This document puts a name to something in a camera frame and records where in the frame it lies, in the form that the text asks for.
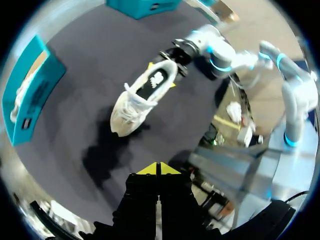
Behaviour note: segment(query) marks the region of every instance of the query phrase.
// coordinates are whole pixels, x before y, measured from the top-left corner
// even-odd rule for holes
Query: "floor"
[[[8,78],[24,47],[35,33],[40,35],[44,42],[47,42],[72,20],[104,2],[104,0],[48,1],[47,5],[40,9],[25,26],[20,38],[14,44],[1,76],[3,80],[0,84],[0,93],[3,94],[5,80]],[[299,48],[295,35],[269,1],[224,0],[224,2],[240,18],[237,27],[223,32],[237,51],[247,49],[256,52],[259,48],[259,41],[263,39],[279,47],[291,58],[302,58],[303,53]],[[257,126],[262,128],[261,134],[267,135],[283,114],[281,85],[282,81],[279,75],[276,72],[271,72],[267,74],[265,81],[261,81],[261,85],[247,91],[252,116]],[[223,118],[228,118],[225,110],[226,106],[230,101],[238,99],[238,93],[234,94],[231,86],[227,86],[227,93],[217,114]],[[0,117],[0,159],[0,174],[10,193],[16,193],[17,196],[28,202],[51,200],[50,195],[48,195],[50,193],[45,193],[42,190],[21,163],[7,137],[2,117]]]

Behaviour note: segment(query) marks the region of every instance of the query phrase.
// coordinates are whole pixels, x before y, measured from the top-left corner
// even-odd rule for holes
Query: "white sneaker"
[[[111,114],[111,131],[119,137],[135,131],[170,89],[177,74],[177,64],[172,60],[163,60],[147,69],[132,86],[125,83],[125,91],[116,101]]]
[[[22,100],[24,99],[24,96],[26,95],[26,91],[27,91],[32,79],[34,79],[36,71],[37,70],[35,70],[26,79],[24,79],[23,82],[21,83],[21,86],[16,91],[16,98],[15,98],[15,101],[14,101],[14,108],[10,113],[10,120],[14,124],[17,121],[17,115],[18,115],[18,111],[19,111],[19,108],[21,106]]]

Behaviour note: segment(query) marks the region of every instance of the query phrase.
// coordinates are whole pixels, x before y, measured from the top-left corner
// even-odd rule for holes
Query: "teal box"
[[[119,0],[106,0],[106,5],[110,8],[118,10]]]
[[[35,67],[34,63],[40,55],[42,60],[39,66]],[[10,114],[15,107],[17,89],[21,86],[31,68],[35,68],[33,78],[30,80],[22,98],[16,122],[13,123]],[[31,140],[41,110],[65,72],[64,65],[36,35],[16,62],[2,97],[2,115],[8,137],[13,146]]]
[[[141,19],[149,15],[173,11],[181,2],[182,0],[118,0],[117,10],[134,19]]]
[[[217,2],[216,0],[199,0],[199,1],[204,5],[206,5],[207,7],[210,7]]]

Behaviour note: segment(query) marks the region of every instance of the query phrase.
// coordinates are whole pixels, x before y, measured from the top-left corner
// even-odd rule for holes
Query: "shoe insole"
[[[147,82],[136,91],[136,94],[141,98],[148,100],[148,98],[164,84],[168,79],[168,73],[160,68],[152,72]]]

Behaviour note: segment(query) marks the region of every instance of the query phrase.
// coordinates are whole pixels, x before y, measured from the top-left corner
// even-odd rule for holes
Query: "robotic arm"
[[[259,66],[272,69],[275,64],[286,80],[282,86],[286,114],[284,140],[291,147],[298,145],[308,112],[318,105],[316,84],[308,72],[301,69],[267,41],[260,43],[258,54],[248,51],[237,53],[220,32],[210,24],[192,31],[184,39],[176,39],[173,43],[179,49],[179,54],[183,56],[181,59],[184,61],[181,64],[184,66],[194,58],[209,53],[212,73],[217,78],[226,78],[236,71],[252,70]],[[249,87],[253,87],[258,80],[259,76]]]
[[[289,146],[296,147],[303,135],[308,112],[318,105],[315,80],[267,41],[260,43],[259,56],[272,60],[286,80],[282,86],[286,116],[284,140]]]

